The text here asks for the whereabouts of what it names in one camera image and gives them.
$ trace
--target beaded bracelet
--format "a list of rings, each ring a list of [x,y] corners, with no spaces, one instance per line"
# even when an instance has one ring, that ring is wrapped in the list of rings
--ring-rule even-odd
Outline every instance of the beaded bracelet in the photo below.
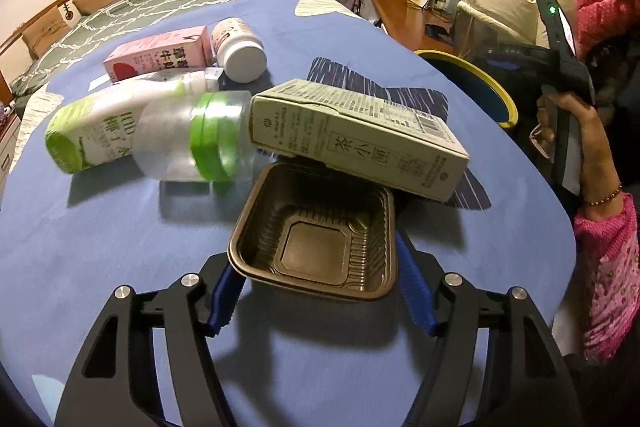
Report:
[[[604,198],[603,200],[600,201],[594,201],[593,203],[586,203],[586,206],[598,206],[599,204],[604,204],[607,203],[608,201],[611,201],[613,198],[615,198],[618,194],[620,194],[620,192],[622,192],[622,183],[618,184],[618,188],[616,188],[616,190],[614,190],[612,193],[610,193],[609,196],[607,196],[606,198]]]

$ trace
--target metal screw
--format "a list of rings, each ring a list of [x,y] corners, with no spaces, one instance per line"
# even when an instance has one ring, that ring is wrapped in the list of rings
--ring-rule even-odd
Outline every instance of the metal screw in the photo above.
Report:
[[[529,294],[527,294],[526,289],[521,288],[520,286],[516,286],[515,288],[512,288],[511,295],[513,295],[513,298],[517,299],[518,301],[524,301],[524,299],[526,299],[527,296],[529,296]]]
[[[126,299],[127,297],[129,297],[130,293],[131,288],[129,288],[128,286],[118,286],[113,294],[115,295],[116,299]]]
[[[187,288],[195,286],[199,281],[200,277],[197,273],[188,273],[187,275],[182,277],[182,279],[180,279],[180,283],[182,284],[182,286],[187,286]]]
[[[449,286],[460,286],[462,284],[462,276],[458,273],[447,273],[444,276],[444,282]]]

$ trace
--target pink box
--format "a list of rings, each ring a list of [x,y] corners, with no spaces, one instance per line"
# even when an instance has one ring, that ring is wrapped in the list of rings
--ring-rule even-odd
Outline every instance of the pink box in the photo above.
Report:
[[[206,26],[154,35],[118,46],[104,61],[112,82],[170,68],[206,68],[213,52]]]

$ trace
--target plastic tray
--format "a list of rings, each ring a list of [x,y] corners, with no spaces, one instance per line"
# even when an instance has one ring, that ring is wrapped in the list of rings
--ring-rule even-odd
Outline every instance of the plastic tray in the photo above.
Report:
[[[393,196],[324,166],[267,166],[244,205],[229,261],[251,279],[329,297],[373,300],[396,283]]]

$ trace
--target pink sleeve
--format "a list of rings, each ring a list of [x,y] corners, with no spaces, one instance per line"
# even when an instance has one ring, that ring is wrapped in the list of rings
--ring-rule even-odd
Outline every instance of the pink sleeve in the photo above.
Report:
[[[578,250],[590,274],[590,323],[584,356],[609,359],[628,333],[639,308],[638,220],[630,194],[624,209],[605,221],[578,214],[574,222]]]

